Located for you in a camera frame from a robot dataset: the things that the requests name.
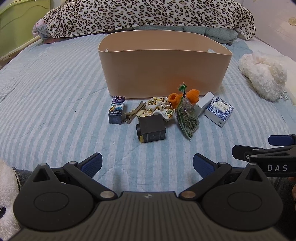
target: orange sock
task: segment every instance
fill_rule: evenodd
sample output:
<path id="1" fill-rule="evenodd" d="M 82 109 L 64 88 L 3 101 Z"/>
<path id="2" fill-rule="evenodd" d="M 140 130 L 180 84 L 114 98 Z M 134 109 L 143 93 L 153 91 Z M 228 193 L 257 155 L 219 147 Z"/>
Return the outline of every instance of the orange sock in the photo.
<path id="1" fill-rule="evenodd" d="M 200 92 L 198 90 L 192 89 L 186 93 L 186 97 L 189 99 L 191 104 L 195 104 L 199 101 L 199 94 Z M 171 103 L 172 107 L 176 109 L 180 103 L 181 97 L 183 94 L 176 94 L 172 93 L 168 97 L 168 101 Z"/>

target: metal screw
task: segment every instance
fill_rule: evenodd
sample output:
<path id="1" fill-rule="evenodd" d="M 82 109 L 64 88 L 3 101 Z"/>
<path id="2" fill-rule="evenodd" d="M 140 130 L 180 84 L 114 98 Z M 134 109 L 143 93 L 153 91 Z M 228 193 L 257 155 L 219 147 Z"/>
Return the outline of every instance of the metal screw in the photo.
<path id="1" fill-rule="evenodd" d="M 181 196 L 183 197 L 183 198 L 194 198 L 195 197 L 195 192 L 193 192 L 193 191 L 184 191 L 184 192 L 182 192 L 181 193 Z"/>
<path id="2" fill-rule="evenodd" d="M 112 192 L 112 191 L 103 191 L 103 192 L 101 192 L 100 193 L 100 196 L 102 197 L 102 198 L 113 198 L 114 197 L 114 192 Z"/>

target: plastic bag of dried herbs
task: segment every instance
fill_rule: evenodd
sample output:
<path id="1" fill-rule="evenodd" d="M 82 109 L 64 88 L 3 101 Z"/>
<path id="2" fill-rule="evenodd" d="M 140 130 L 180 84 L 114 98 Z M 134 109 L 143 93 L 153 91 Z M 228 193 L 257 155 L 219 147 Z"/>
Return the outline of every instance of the plastic bag of dried herbs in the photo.
<path id="1" fill-rule="evenodd" d="M 176 109 L 176 117 L 185 135 L 191 139 L 200 122 L 198 121 L 194 107 L 186 97 L 186 88 L 187 86 L 185 84 L 179 87 L 179 91 L 183 92 L 183 96 Z"/>

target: white box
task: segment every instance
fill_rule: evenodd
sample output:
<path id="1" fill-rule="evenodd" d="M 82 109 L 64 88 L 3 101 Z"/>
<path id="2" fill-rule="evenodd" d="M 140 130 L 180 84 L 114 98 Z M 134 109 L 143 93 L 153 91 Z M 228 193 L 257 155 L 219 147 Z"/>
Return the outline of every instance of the white box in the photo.
<path id="1" fill-rule="evenodd" d="M 205 111 L 206 107 L 212 102 L 213 98 L 214 95 L 211 92 L 208 92 L 204 97 L 195 103 L 194 110 L 197 117 Z"/>
<path id="2" fill-rule="evenodd" d="M 212 122 L 222 127 L 231 115 L 233 107 L 220 97 L 214 98 L 211 104 L 205 109 L 205 116 Z"/>

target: blue and white box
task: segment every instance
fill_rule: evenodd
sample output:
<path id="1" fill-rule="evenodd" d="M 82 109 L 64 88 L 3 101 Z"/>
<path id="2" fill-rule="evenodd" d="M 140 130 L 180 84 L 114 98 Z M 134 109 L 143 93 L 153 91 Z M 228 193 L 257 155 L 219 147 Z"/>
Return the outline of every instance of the blue and white box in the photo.
<path id="1" fill-rule="evenodd" d="M 212 122 L 222 127 L 233 111 L 233 107 L 222 100 L 220 97 L 215 97 L 205 109 L 205 116 Z"/>

